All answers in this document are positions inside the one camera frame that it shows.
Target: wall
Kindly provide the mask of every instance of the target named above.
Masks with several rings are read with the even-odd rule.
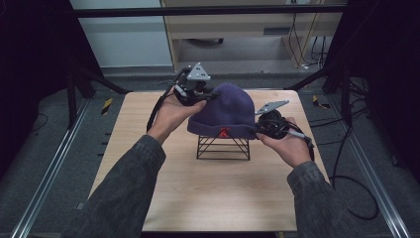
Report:
[[[70,0],[74,9],[160,7],[158,0]],[[162,17],[79,20],[102,68],[170,66]]]

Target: black wire stand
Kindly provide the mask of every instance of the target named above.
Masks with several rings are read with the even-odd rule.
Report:
[[[198,136],[196,158],[197,160],[249,161],[251,159],[250,142],[248,139],[233,138],[227,130],[221,130],[216,137]]]

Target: knit hat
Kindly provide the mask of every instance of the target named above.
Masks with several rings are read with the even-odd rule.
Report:
[[[232,83],[222,83],[212,93],[217,97],[188,119],[187,130],[212,138],[255,139],[255,106],[249,94]]]

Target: gray floor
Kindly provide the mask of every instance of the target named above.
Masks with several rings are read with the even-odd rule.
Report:
[[[237,83],[243,88],[282,88],[303,79],[318,65],[308,69],[296,69],[284,51],[279,38],[266,39],[225,39],[222,45],[212,42],[185,41],[179,56],[180,65],[195,64],[200,61],[212,75],[214,84],[222,81]],[[164,89],[162,80],[171,75],[109,77],[117,84],[132,90]],[[322,79],[311,83],[305,93],[299,94],[305,113],[311,125],[337,118],[333,109],[314,106],[312,94],[318,94],[321,102],[332,103],[330,98],[319,93]],[[32,227],[32,233],[59,233],[73,214],[77,205],[85,202],[90,187],[106,149],[109,133],[115,124],[124,95],[119,95],[101,85],[95,84],[97,94],[89,101],[86,116],[80,130],[67,153],[60,172],[55,178],[49,195]],[[107,115],[101,115],[107,98],[113,98]],[[354,110],[365,107],[363,102],[355,103]],[[0,234],[7,236],[29,204],[45,171],[47,170],[67,126],[66,93],[60,91],[45,98],[40,104],[40,115],[34,131],[27,139],[9,173],[0,183]],[[390,154],[374,123],[361,114],[354,119],[354,134],[357,135],[374,170],[379,174],[395,207],[412,237],[420,237],[420,185],[407,169],[392,165]],[[336,160],[340,144],[321,145],[340,141],[344,130],[339,123],[312,129],[314,139],[319,144],[323,162],[330,174]],[[352,176],[366,183],[349,143],[345,144],[338,166],[338,174]],[[369,215],[373,203],[367,193],[354,183],[337,180],[337,190],[349,206],[356,212]],[[374,220],[362,221],[355,218],[366,235],[370,237],[392,237],[388,225],[380,214]]]

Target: black pole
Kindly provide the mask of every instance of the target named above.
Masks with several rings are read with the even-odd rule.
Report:
[[[347,4],[317,5],[257,5],[257,6],[204,6],[204,7],[162,7],[122,9],[75,9],[73,11],[49,10],[47,14],[76,18],[187,16],[187,15],[235,15],[235,14],[280,14],[280,13],[334,13],[345,12]]]

